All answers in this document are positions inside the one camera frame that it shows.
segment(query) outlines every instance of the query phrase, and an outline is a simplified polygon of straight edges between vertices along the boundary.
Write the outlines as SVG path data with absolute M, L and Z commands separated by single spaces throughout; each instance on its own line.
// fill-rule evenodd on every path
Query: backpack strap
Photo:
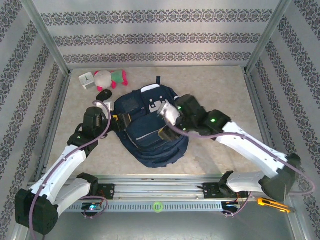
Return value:
M 156 76 L 156 84 L 160 85 L 161 76 Z

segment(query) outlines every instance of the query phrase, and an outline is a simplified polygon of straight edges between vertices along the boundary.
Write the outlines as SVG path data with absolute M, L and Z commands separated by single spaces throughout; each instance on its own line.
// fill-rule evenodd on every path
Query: stuffed toy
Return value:
M 115 89 L 117 84 L 128 85 L 127 74 L 125 70 L 118 71 L 96 71 L 94 73 L 94 83 L 96 89 L 101 92 L 110 86 Z

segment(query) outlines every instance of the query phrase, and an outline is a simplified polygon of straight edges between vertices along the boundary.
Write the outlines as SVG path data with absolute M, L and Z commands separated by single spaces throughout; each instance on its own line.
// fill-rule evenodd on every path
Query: yellow box cutter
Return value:
M 295 212 L 295 209 L 292 208 L 292 207 L 289 207 L 289 206 L 284 205 L 284 204 L 282 204 L 280 202 L 273 201 L 271 199 L 267 199 L 267 198 L 264 198 L 264 197 L 259 197 L 256 201 L 261 206 L 269 206 L 269 207 L 272 207 L 272 208 L 275 208 L 275 209 L 279 209 L 280 212 L 283 212 L 283 213 Z

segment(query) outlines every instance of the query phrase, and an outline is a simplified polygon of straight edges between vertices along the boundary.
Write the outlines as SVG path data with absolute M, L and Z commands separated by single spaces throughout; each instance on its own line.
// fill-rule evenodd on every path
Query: green ring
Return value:
M 161 213 L 164 210 L 164 204 L 162 202 L 160 202 L 160 201 L 156 201 L 153 204 L 152 208 L 153 208 L 153 211 L 155 211 L 158 214 L 158 213 Z

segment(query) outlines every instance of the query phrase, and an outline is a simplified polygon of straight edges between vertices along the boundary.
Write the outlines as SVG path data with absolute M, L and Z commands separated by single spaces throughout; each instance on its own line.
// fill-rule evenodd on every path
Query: patterned wallpaper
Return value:
M 15 195 L 36 170 L 65 78 L 20 1 L 1 1 L 0 9 L 0 240 L 5 240 L 15 225 Z
M 72 69 L 245 66 L 279 0 L 34 3 Z
M 251 77 L 274 147 L 301 156 L 302 171 L 320 178 L 320 0 L 293 0 Z M 298 177 L 305 191 L 308 183 Z M 320 192 L 295 199 L 301 221 L 320 239 Z

